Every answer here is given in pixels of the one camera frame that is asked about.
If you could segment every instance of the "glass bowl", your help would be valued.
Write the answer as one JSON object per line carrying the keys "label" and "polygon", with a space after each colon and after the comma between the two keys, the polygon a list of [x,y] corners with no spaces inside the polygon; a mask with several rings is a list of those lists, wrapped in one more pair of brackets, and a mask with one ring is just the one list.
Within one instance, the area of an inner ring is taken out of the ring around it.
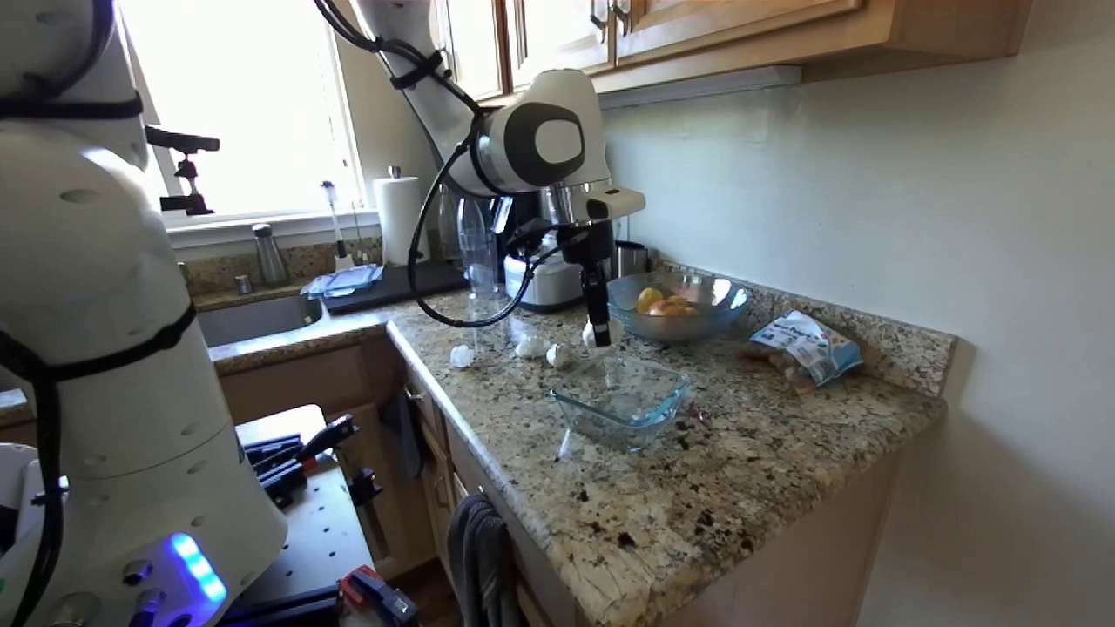
{"label": "glass bowl", "polygon": [[627,355],[589,363],[549,389],[573,432],[624,451],[656,444],[691,396],[691,374]]}
{"label": "glass bowl", "polygon": [[650,344],[691,344],[722,334],[747,313],[749,292],[722,274],[624,274],[605,285],[613,319]]}

